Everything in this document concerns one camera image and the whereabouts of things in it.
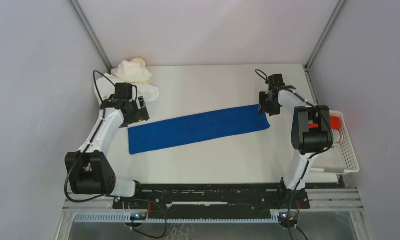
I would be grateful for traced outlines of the blue towel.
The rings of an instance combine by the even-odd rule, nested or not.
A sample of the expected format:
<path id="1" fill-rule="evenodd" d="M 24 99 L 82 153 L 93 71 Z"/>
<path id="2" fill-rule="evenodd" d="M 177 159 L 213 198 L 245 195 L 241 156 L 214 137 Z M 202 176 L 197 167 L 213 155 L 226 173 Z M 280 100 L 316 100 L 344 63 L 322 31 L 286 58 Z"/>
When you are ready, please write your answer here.
<path id="1" fill-rule="evenodd" d="M 257 105 L 187 115 L 128 128 L 131 155 L 219 138 L 249 134 L 271 127 Z"/>

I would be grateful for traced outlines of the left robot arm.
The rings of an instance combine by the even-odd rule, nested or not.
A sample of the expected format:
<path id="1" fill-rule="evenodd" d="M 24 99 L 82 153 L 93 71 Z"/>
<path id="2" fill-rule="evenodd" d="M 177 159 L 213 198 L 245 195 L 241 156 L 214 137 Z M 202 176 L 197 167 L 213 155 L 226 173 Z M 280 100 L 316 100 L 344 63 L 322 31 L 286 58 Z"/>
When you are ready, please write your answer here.
<path id="1" fill-rule="evenodd" d="M 136 181 L 117 177 L 107 156 L 119 129 L 149 118 L 142 96 L 137 100 L 104 100 L 87 140 L 77 151 L 65 156 L 65 187 L 76 195 L 125 197 L 131 208 L 141 207 L 145 196 L 136 190 Z"/>

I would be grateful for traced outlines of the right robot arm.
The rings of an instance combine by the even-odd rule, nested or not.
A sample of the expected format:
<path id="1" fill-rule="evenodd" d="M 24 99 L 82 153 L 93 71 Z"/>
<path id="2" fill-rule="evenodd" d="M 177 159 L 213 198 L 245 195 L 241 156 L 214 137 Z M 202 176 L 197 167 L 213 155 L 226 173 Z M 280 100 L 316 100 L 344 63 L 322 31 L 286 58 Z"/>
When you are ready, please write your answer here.
<path id="1" fill-rule="evenodd" d="M 281 108 L 292 114 L 291 145 L 294 154 L 282 178 L 284 190 L 277 194 L 277 203 L 290 208 L 297 201 L 294 191 L 306 186 L 306 176 L 319 155 L 331 149 L 334 134 L 330 126 L 330 110 L 314 105 L 293 89 L 276 89 L 259 93 L 259 113 L 276 116 Z"/>

